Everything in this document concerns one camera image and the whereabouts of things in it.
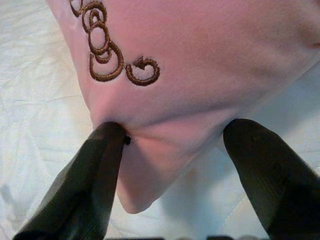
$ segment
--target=black tool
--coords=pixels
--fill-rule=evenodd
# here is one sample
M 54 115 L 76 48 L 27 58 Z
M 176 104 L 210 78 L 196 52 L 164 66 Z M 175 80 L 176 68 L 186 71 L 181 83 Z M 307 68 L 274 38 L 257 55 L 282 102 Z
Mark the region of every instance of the black tool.
M 103 240 L 114 200 L 125 130 L 100 125 L 59 173 L 13 240 Z
M 274 132 L 236 119 L 224 145 L 272 240 L 320 240 L 320 178 Z

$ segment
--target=pink pillowcase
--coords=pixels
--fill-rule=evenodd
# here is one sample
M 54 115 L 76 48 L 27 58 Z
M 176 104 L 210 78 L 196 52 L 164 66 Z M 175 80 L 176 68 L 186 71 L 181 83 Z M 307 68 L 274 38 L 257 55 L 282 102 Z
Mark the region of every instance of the pink pillowcase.
M 122 124 L 117 194 L 148 208 L 221 135 L 319 59 L 316 0 L 47 0 L 93 127 Z

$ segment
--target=wrinkled sheet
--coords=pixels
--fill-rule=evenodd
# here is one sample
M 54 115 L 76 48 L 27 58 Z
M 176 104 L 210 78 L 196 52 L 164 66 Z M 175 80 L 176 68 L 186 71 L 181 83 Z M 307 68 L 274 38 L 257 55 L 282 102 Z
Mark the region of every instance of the wrinkled sheet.
M 320 174 L 320 64 L 251 119 L 277 132 Z M 0 240 L 32 216 L 92 131 L 75 68 L 45 1 L 0 2 Z M 149 209 L 117 197 L 108 237 L 266 237 L 220 141 Z

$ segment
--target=small black dot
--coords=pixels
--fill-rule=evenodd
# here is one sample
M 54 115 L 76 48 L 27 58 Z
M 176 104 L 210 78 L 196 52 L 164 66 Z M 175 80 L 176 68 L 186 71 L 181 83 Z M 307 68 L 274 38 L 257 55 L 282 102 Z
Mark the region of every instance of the small black dot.
M 124 138 L 124 143 L 125 143 L 126 145 L 129 145 L 129 144 L 131 143 L 131 138 L 130 138 L 129 136 L 125 136 L 125 138 Z

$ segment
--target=brown thread stitching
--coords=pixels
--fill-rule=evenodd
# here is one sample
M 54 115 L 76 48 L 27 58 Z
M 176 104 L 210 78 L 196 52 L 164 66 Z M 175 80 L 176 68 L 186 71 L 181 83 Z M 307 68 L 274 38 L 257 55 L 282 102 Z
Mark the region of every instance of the brown thread stitching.
M 74 6 L 72 6 L 72 2 L 73 0 L 70 0 L 70 6 L 71 6 L 71 10 L 73 12 L 73 14 L 76 16 L 76 17 L 79 17 L 81 15 L 81 12 L 82 12 L 82 5 L 84 4 L 84 0 L 81 0 L 80 2 L 80 9 L 79 11 L 75 10 Z
M 135 61 L 133 63 L 133 65 L 137 68 L 140 68 L 142 70 L 145 70 L 145 67 L 147 65 L 151 65 L 153 67 L 153 76 L 145 79 L 145 80 L 141 80 L 136 78 L 133 73 L 132 73 L 132 67 L 130 64 L 127 64 L 125 66 L 125 71 L 126 71 L 126 75 L 128 76 L 129 80 L 138 86 L 148 86 L 150 84 L 153 84 L 155 81 L 157 81 L 157 79 L 160 76 L 160 68 L 158 67 L 158 64 L 156 61 L 152 60 L 152 59 L 148 59 L 146 58 L 145 60 L 143 59 L 143 57 L 140 57 L 137 61 Z
M 96 10 L 96 9 L 98 9 L 102 12 L 103 20 L 101 20 L 99 17 L 100 21 L 103 23 L 107 22 L 107 10 L 106 10 L 105 6 L 99 1 L 93 1 L 93 2 L 88 3 L 88 5 L 84 7 L 83 12 L 82 12 L 82 25 L 83 25 L 83 29 L 86 33 L 88 33 L 91 28 L 91 25 L 90 25 L 90 28 L 87 27 L 87 25 L 86 25 L 86 21 L 85 21 L 86 13 L 90 10 L 95 10 L 95 12 L 97 12 L 98 10 Z M 93 22 L 94 22 L 93 15 L 90 14 L 89 23 L 93 23 Z
M 104 32 L 104 35 L 105 35 L 105 39 L 104 39 L 104 45 L 102 48 L 95 48 L 91 42 L 91 33 L 92 31 L 95 29 L 95 28 L 100 28 L 103 30 Z M 109 37 L 109 32 L 108 32 L 108 29 L 106 27 L 106 25 L 102 22 L 102 21 L 96 21 L 95 23 L 93 23 L 93 25 L 91 26 L 90 30 L 89 30 L 89 33 L 88 33 L 88 38 L 89 38 L 89 47 L 90 47 L 90 50 L 91 52 L 94 54 L 94 55 L 102 55 L 104 54 L 109 46 L 109 41 L 110 41 L 110 37 Z
M 110 80 L 115 79 L 116 77 L 118 77 L 120 75 L 120 73 L 122 72 L 123 68 L 124 68 L 124 57 L 122 56 L 122 53 L 120 51 L 120 49 L 118 48 L 118 46 L 116 44 L 114 44 L 113 41 L 109 42 L 109 46 L 110 48 L 115 52 L 116 56 L 118 57 L 118 67 L 116 68 L 116 70 L 114 72 L 108 73 L 108 74 L 98 74 L 94 71 L 94 57 L 95 55 L 93 55 L 92 53 L 90 54 L 90 64 L 89 64 L 89 68 L 90 68 L 90 74 L 91 76 L 99 81 L 99 82 L 107 82 Z
M 118 46 L 111 41 L 109 36 L 109 31 L 106 26 L 107 22 L 107 10 L 105 6 L 99 2 L 99 1 L 93 1 L 88 3 L 85 7 L 83 7 L 83 0 L 80 2 L 80 8 L 79 10 L 75 10 L 75 8 L 72 5 L 73 0 L 69 0 L 71 10 L 73 14 L 78 18 L 82 14 L 82 26 L 84 31 L 88 34 L 88 44 L 90 51 L 90 59 L 89 59 L 89 70 L 90 74 L 93 79 L 99 81 L 99 82 L 107 82 L 115 79 L 117 76 L 119 76 L 124 68 L 124 57 L 121 53 L 121 50 L 118 48 Z M 88 11 L 90 12 L 89 15 L 89 27 L 86 25 L 85 16 Z M 96 48 L 93 46 L 91 41 L 91 33 L 95 28 L 100 28 L 104 32 L 105 40 L 103 47 Z M 100 64 L 107 64 L 111 57 L 112 57 L 112 51 L 115 52 L 117 58 L 118 58 L 118 66 L 115 71 L 108 73 L 108 74 L 98 74 L 94 71 L 94 58 L 95 60 Z M 140 57 L 137 61 L 133 63 L 133 65 L 137 68 L 140 68 L 142 70 L 145 69 L 147 65 L 151 65 L 153 68 L 153 76 L 147 79 L 138 79 L 133 75 L 132 66 L 130 64 L 127 64 L 125 66 L 125 72 L 129 80 L 138 86 L 148 86 L 150 84 L 153 84 L 155 81 L 158 80 L 160 76 L 160 68 L 155 60 L 152 59 L 143 59 L 143 56 Z

